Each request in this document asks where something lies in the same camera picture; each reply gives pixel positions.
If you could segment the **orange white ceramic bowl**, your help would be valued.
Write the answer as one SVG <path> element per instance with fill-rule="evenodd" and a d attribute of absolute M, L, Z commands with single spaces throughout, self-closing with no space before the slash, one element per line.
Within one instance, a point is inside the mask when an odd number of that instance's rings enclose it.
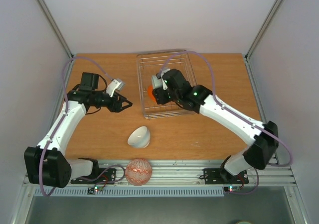
<path fill-rule="evenodd" d="M 153 95 L 153 86 L 152 85 L 149 85 L 148 88 L 147 88 L 147 94 L 148 94 L 148 97 L 153 101 L 153 102 L 156 102 L 156 99 Z"/>

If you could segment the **chrome wire dish rack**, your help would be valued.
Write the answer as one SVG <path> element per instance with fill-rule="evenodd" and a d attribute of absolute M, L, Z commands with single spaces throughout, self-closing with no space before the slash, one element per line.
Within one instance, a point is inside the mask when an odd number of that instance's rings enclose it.
<path fill-rule="evenodd" d="M 164 62 L 175 53 L 181 50 L 162 50 L 144 52 L 137 55 L 137 74 L 139 81 L 140 101 L 144 118 L 162 118 L 190 114 L 190 111 L 183 110 L 175 103 L 169 102 L 165 105 L 158 105 L 148 95 L 148 88 L 152 85 L 152 76 L 157 74 Z M 197 84 L 194 69 L 188 54 L 178 54 L 173 57 L 165 66 L 166 69 L 178 69 L 192 86 Z"/>

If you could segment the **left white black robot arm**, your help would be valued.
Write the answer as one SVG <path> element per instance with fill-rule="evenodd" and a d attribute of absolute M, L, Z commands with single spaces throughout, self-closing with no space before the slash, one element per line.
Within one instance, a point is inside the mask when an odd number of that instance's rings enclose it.
<path fill-rule="evenodd" d="M 119 94 L 125 84 L 122 80 L 113 79 L 99 90 L 100 79 L 103 77 L 99 74 L 84 72 L 81 82 L 67 93 L 62 110 L 47 135 L 37 146 L 25 150 L 24 161 L 30 183 L 64 188 L 73 179 L 80 178 L 88 183 L 100 179 L 97 160 L 79 158 L 68 161 L 65 158 L 69 140 L 89 108 L 107 108 L 119 113 L 133 105 Z"/>

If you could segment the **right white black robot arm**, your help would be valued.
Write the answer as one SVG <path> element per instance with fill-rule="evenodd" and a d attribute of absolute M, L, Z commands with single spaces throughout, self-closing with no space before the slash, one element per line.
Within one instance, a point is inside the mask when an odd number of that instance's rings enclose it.
<path fill-rule="evenodd" d="M 247 148 L 228 156 L 219 168 L 223 183 L 232 182 L 249 168 L 263 170 L 279 146 L 275 123 L 250 118 L 223 102 L 203 85 L 192 86 L 180 70 L 166 69 L 153 75 L 152 95 L 159 105 L 174 102 L 180 108 L 206 116 L 223 125 L 246 144 Z"/>

